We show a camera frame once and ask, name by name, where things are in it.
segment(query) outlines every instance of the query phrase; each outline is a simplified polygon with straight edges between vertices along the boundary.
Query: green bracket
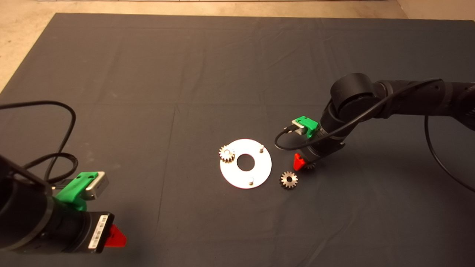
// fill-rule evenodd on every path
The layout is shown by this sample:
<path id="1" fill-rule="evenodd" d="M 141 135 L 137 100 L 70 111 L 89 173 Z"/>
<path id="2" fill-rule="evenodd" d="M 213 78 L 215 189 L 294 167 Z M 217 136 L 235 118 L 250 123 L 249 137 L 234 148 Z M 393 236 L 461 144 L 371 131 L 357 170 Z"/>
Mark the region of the green bracket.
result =
<path id="1" fill-rule="evenodd" d="M 56 198 L 78 211 L 86 211 L 86 201 L 80 196 L 98 175 L 98 172 L 82 172 L 78 174 L 75 179 L 58 193 Z"/>
<path id="2" fill-rule="evenodd" d="M 298 117 L 295 121 L 307 128 L 307 138 L 311 138 L 318 127 L 318 122 L 306 116 Z"/>

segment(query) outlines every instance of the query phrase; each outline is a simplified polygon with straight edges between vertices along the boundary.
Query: robotic arm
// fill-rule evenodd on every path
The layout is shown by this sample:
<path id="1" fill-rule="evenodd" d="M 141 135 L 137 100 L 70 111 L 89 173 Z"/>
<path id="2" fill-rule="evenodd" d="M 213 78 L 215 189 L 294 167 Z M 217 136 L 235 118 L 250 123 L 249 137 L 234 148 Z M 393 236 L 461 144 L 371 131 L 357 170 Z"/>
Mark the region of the robotic arm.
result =
<path id="1" fill-rule="evenodd" d="M 330 93 L 319 123 L 303 116 L 276 137 L 278 148 L 299 150 L 294 162 L 296 171 L 343 148 L 356 125 L 371 118 L 393 114 L 451 116 L 475 131 L 475 83 L 441 79 L 373 83 L 366 75 L 353 73 L 336 81 Z M 307 141 L 296 147 L 278 144 L 281 135 L 293 131 L 306 134 Z"/>
<path id="2" fill-rule="evenodd" d="M 125 246 L 112 213 L 86 211 L 86 200 L 107 185 L 104 172 L 82 172 L 53 196 L 51 184 L 0 156 L 0 251 L 101 253 Z"/>

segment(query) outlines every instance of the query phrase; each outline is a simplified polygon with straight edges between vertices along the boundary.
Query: brass gear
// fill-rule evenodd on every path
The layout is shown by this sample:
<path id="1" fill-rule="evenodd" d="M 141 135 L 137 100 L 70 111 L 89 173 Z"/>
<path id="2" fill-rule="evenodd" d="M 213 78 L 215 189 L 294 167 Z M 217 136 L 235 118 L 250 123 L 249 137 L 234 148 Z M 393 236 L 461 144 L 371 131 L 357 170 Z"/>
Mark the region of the brass gear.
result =
<path id="1" fill-rule="evenodd" d="M 219 150 L 219 157 L 223 162 L 230 163 L 233 162 L 235 158 L 234 150 L 232 150 L 230 147 L 227 145 L 222 146 L 221 149 Z"/>
<path id="2" fill-rule="evenodd" d="M 292 189 L 297 186 L 297 181 L 297 175 L 295 175 L 293 172 L 284 172 L 280 177 L 280 182 L 286 189 Z"/>

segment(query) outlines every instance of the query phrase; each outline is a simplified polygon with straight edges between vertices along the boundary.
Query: concrete floor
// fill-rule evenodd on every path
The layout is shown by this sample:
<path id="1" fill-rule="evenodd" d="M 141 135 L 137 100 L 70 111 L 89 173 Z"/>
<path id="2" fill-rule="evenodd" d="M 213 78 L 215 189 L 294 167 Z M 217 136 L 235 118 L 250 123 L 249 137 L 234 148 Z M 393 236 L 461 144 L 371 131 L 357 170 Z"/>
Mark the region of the concrete floor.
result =
<path id="1" fill-rule="evenodd" d="M 418 14 L 422 13 L 421 6 L 414 5 L 410 0 L 403 0 L 401 3 L 404 3 L 403 8 L 411 13 L 410 18 L 417 18 Z M 49 20 L 57 12 L 407 19 L 408 16 L 403 8 L 397 0 L 314 2 L 45 2 L 0 0 L 0 92 Z M 445 8 L 440 7 L 440 10 L 441 13 L 444 13 Z M 431 14 L 428 16 L 429 18 L 434 18 L 434 14 L 429 14 Z"/>

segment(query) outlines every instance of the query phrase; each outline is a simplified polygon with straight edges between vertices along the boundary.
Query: beige floor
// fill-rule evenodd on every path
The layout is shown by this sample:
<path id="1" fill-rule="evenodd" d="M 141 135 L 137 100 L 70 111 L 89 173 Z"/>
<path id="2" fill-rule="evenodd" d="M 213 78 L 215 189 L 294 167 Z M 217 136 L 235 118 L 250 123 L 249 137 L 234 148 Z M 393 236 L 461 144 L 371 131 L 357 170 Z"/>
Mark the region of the beige floor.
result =
<path id="1" fill-rule="evenodd" d="M 423 10 L 420 5 L 413 5 L 410 0 L 403 0 L 403 2 L 403 7 L 412 15 L 410 18 L 417 18 L 421 13 L 420 10 Z M 317 2 L 38 2 L 36 0 L 0 0 L 0 92 L 56 12 L 408 18 L 397 0 Z"/>
<path id="2" fill-rule="evenodd" d="M 410 19 L 475 19 L 474 0 L 398 0 Z"/>

